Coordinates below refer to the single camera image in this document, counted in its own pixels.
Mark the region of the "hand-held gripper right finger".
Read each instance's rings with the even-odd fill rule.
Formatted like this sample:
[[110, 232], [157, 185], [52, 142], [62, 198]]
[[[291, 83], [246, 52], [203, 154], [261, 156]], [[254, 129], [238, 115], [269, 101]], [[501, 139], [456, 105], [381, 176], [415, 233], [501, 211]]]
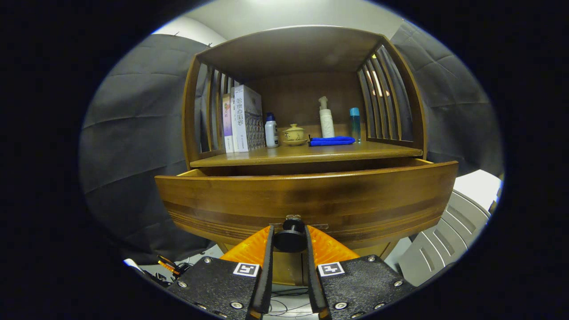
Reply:
[[376, 255], [360, 256], [311, 226], [305, 235], [308, 295], [320, 320], [361, 319], [416, 289]]

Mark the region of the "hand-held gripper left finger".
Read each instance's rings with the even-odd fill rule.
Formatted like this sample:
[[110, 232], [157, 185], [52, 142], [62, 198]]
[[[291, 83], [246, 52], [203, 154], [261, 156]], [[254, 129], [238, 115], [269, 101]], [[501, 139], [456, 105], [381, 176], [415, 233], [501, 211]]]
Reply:
[[218, 259], [203, 257], [167, 291], [216, 319], [261, 320], [272, 297], [273, 235], [267, 226]]

